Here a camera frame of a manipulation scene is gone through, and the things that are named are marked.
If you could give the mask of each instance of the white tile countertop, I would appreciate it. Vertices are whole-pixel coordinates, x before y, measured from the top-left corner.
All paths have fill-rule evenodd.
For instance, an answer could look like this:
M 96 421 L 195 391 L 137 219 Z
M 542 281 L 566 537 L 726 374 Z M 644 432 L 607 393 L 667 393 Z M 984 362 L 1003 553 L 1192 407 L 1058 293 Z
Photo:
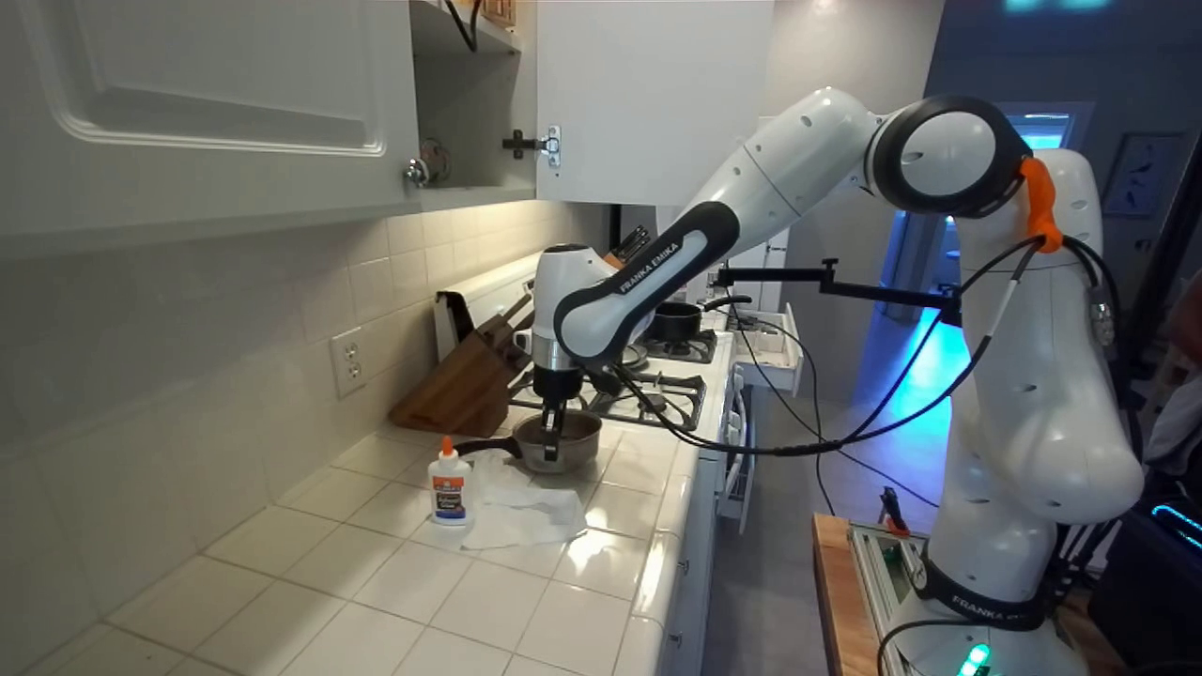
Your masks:
M 706 440 L 726 423 L 727 368 L 726 332 L 712 363 L 674 363 L 674 374 L 706 378 Z M 381 428 L 33 671 L 659 671 L 679 533 L 709 452 L 606 421 L 599 466 L 551 485 L 580 496 L 580 533 L 475 550 L 468 528 L 427 521 L 437 448 L 427 432 Z M 468 460 L 487 471 L 481 478 L 527 478 L 501 452 Z

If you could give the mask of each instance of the small bottle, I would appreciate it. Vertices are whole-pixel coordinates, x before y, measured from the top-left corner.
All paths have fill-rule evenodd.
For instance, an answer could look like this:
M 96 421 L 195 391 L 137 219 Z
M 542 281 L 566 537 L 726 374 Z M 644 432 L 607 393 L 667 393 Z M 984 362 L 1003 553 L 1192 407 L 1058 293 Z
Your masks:
M 437 521 L 467 521 L 467 475 L 475 466 L 467 460 L 460 460 L 452 437 L 443 437 L 441 445 L 441 460 L 427 463 L 427 488 L 437 492 Z

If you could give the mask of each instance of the robotic arm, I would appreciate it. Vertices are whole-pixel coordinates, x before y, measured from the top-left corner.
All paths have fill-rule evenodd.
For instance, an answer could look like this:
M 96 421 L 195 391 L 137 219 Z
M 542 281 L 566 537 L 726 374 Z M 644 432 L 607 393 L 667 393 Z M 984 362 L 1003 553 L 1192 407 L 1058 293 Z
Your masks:
M 845 178 L 902 205 L 953 215 L 965 267 L 1014 249 L 1029 223 L 1064 223 L 1099 244 L 1092 172 L 1079 153 L 1041 153 L 982 100 L 922 100 L 878 118 L 843 92 L 816 92 L 755 132 L 640 258 L 607 276 L 582 249 L 542 258 L 532 388 L 546 428 L 580 391 L 580 368 L 620 349 L 686 278 L 790 231 Z M 992 671 L 1087 671 L 1038 614 L 1058 525 L 1122 513 L 1143 471 L 1122 440 L 1099 347 L 1089 332 L 1089 276 L 1044 253 L 1014 284 L 988 276 L 965 303 L 965 337 L 992 342 L 962 383 L 947 445 L 947 488 L 917 590 L 890 617 L 890 651 L 912 671 L 958 671 L 988 641 Z
M 843 92 L 816 92 L 755 132 L 640 258 L 566 293 L 556 337 L 582 363 L 617 362 L 654 303 L 790 231 L 853 168 L 893 205 L 974 219 L 1019 189 L 1025 153 L 1014 128 L 975 100 L 925 100 L 878 122 Z

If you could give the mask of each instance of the upper cabinet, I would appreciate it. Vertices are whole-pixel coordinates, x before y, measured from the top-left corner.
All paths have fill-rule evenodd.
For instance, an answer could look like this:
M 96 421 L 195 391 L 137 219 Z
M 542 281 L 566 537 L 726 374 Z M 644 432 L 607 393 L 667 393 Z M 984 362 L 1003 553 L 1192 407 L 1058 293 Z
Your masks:
M 475 54 L 446 0 L 413 0 L 427 205 L 679 205 L 760 122 L 770 0 L 515 0 L 515 16 Z
M 13 0 L 0 236 L 402 210 L 411 0 Z
M 760 118 L 770 0 L 460 8 L 0 5 L 0 242 L 679 205 Z
M 686 202 L 755 132 L 770 0 L 542 0 L 538 122 L 556 158 L 538 197 Z

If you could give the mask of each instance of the cable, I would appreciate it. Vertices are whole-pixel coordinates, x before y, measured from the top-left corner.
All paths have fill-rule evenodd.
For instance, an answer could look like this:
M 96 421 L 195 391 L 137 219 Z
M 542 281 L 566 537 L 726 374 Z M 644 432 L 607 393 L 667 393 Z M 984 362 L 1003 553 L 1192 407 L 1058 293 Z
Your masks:
M 890 627 L 878 641 L 875 641 L 875 671 L 888 676 L 888 651 L 897 636 L 917 632 L 917 627 L 974 627 L 975 620 L 912 620 L 912 622 L 897 622 Z
M 816 440 L 824 440 L 824 432 L 816 428 L 816 423 L 808 423 L 791 407 L 790 407 L 790 397 L 774 388 L 774 378 L 763 372 L 763 363 L 760 363 L 760 356 L 755 356 L 755 349 L 753 349 L 753 337 L 748 337 L 748 332 L 736 324 L 736 336 L 745 337 L 745 349 L 748 349 L 748 356 L 753 356 L 753 368 L 760 372 L 760 378 L 765 383 L 765 391 L 790 411 L 790 417 L 805 428 L 805 432 L 810 432 Z
M 875 423 L 875 417 L 890 407 L 890 397 L 902 391 L 907 374 L 912 372 L 917 356 L 927 349 L 930 336 L 940 328 L 940 317 L 927 324 L 927 332 L 922 336 L 917 349 L 910 354 L 910 362 L 897 368 L 893 383 L 888 388 L 888 393 L 875 403 L 875 411 L 848 432 L 861 437 Z
M 1136 411 L 1136 391 L 1131 391 L 1131 362 L 1136 362 L 1136 354 L 1131 354 L 1131 347 L 1122 347 L 1127 312 L 1122 312 L 1122 297 L 1118 297 L 1117 276 L 1111 276 L 1111 267 L 1107 267 L 1087 242 L 1064 236 L 1064 244 L 1068 244 L 1074 257 L 1081 257 L 1081 258 L 1092 262 L 1092 267 L 1089 267 L 1089 262 L 1081 262 L 1081 267 L 1092 271 L 1092 276 L 1089 276 L 1092 281 L 1096 281 L 1096 276 L 1099 276 L 1104 293 L 1107 293 L 1107 302 L 1111 302 L 1111 317 L 1117 317 L 1111 388 L 1117 388 L 1117 393 L 1118 393 L 1118 411 L 1127 412 L 1127 440 L 1131 440 L 1136 455 L 1143 460 L 1143 428 L 1139 428 L 1139 411 Z
M 446 11 L 452 11 L 456 29 L 460 29 L 460 39 L 467 43 L 467 48 L 475 48 L 475 54 L 481 54 L 481 43 L 477 43 L 477 39 L 481 39 L 481 28 L 477 28 L 481 5 L 485 5 L 485 0 L 475 0 L 475 16 L 468 16 L 468 23 L 463 23 L 456 0 L 446 0 Z
M 753 324 L 760 324 L 760 328 L 774 328 L 774 332 L 780 332 L 785 337 L 791 337 L 801 349 L 805 349 L 805 342 L 798 337 L 798 336 L 790 336 L 780 324 L 765 324 L 765 321 L 753 321 Z M 820 421 L 820 432 L 824 432 L 824 391 L 820 391 L 820 363 L 810 362 L 810 397 L 816 397 L 816 421 Z M 848 455 L 848 452 L 839 452 L 845 463 L 853 463 L 853 466 L 861 466 L 861 471 L 868 471 L 868 475 L 875 475 L 875 478 L 883 478 L 883 481 L 890 481 L 893 488 L 902 488 L 907 496 L 912 496 L 917 505 L 927 505 L 927 506 L 940 506 L 937 500 L 927 500 L 927 496 L 922 496 L 917 488 L 910 488 L 907 481 L 897 481 L 893 475 L 888 475 L 888 471 L 878 471 L 878 466 L 870 466 L 870 463 L 863 463 L 863 460 L 858 460 L 858 455 Z M 824 505 L 825 505 L 825 512 L 830 513 L 839 513 L 834 512 L 834 500 L 830 500 L 830 492 L 825 492 L 825 478 L 824 478 L 824 455 L 816 455 L 816 485 L 820 485 L 820 496 L 824 496 Z
M 974 362 L 958 372 L 958 378 L 953 378 L 940 397 L 930 397 L 925 411 L 917 411 L 917 412 L 910 412 L 910 417 L 902 417 L 902 421 L 893 421 L 893 423 L 888 423 L 888 428 L 870 428 L 870 432 L 863 432 L 863 437 L 858 437 L 858 440 L 845 437 L 845 440 L 820 440 L 820 445 L 798 445 L 798 448 L 733 448 L 733 445 L 701 440 L 701 437 L 691 437 L 686 428 L 674 423 L 661 411 L 654 411 L 650 397 L 640 391 L 640 383 L 636 383 L 624 368 L 617 368 L 611 374 L 617 374 L 645 411 L 654 411 L 654 417 L 659 417 L 677 440 L 682 440 L 682 445 L 691 445 L 691 448 L 733 452 L 733 455 L 778 455 L 778 460 L 830 455 L 830 452 L 843 452 L 845 445 L 861 445 L 861 440 L 888 437 L 888 432 L 893 432 L 893 428 L 925 417 L 927 411 L 937 411 L 937 407 L 975 368 L 975 362 L 984 356 L 984 349 L 988 349 L 988 342 L 992 342 L 992 332 L 994 332 L 1003 307 L 1009 307 L 1009 297 L 1014 297 L 1014 289 L 1019 289 L 1019 278 L 1025 276 L 1025 262 L 1033 258 L 1038 249 L 1041 249 L 1038 236 L 1033 236 L 1033 242 L 1020 242 L 1020 244 L 1009 244 L 1005 253 L 992 257 L 992 258 L 962 284 L 962 289 L 975 284 L 992 267 L 998 267 L 998 262 L 1009 258 L 1014 253 L 1025 253 L 1025 258 L 1020 258 L 1019 271 L 1009 276 L 1009 289 L 1005 289 L 1005 297 L 998 302 L 998 312 L 994 312 L 988 336 L 984 336 L 982 347 L 974 349 Z
M 753 324 L 753 328 L 763 328 L 763 332 L 778 332 L 778 336 L 785 336 L 801 354 L 810 354 L 805 342 L 801 342 L 801 336 L 791 336 L 791 332 L 785 332 L 780 324 L 765 324 L 765 321 L 760 321 L 760 317 L 745 317 L 745 324 Z M 816 428 L 810 423 L 805 423 L 805 417 L 780 397 L 780 407 L 785 407 L 785 412 L 801 423 L 801 428 L 808 428 L 816 440 L 825 440 L 825 432 L 824 432 L 824 378 L 820 378 L 820 363 L 810 362 L 808 363 L 808 378 L 810 378 L 810 412 L 816 412 Z M 825 478 L 824 478 L 824 455 L 816 455 L 816 488 L 820 488 L 820 496 L 824 496 L 824 506 L 825 506 L 825 513 L 839 513 L 834 512 L 834 500 L 830 500 L 830 488 L 825 488 Z
M 1025 276 L 1025 267 L 1029 267 L 1029 258 L 1033 258 L 1038 253 L 1041 253 L 1041 242 L 1025 242 L 1025 257 L 1019 258 L 1019 267 L 1014 267 L 1014 276 L 1009 276 L 1009 284 L 1005 284 L 1005 297 L 998 302 L 998 307 L 994 307 L 984 337 L 975 342 L 970 363 L 965 363 L 927 407 L 922 407 L 922 411 L 912 411 L 910 417 L 890 421 L 890 423 L 883 423 L 883 428 L 868 428 L 868 432 L 861 432 L 858 440 L 888 437 L 888 432 L 893 432 L 893 428 L 902 428 L 902 423 L 930 412 L 943 397 L 950 397 L 950 393 L 975 372 L 975 363 L 982 363 L 982 356 L 988 354 L 992 336 L 998 332 L 998 324 L 1003 324 L 1003 317 L 1005 317 L 1005 307 L 1009 307 L 1009 302 L 1014 302 L 1014 289 L 1019 289 L 1019 281 L 1020 281 L 1020 276 Z

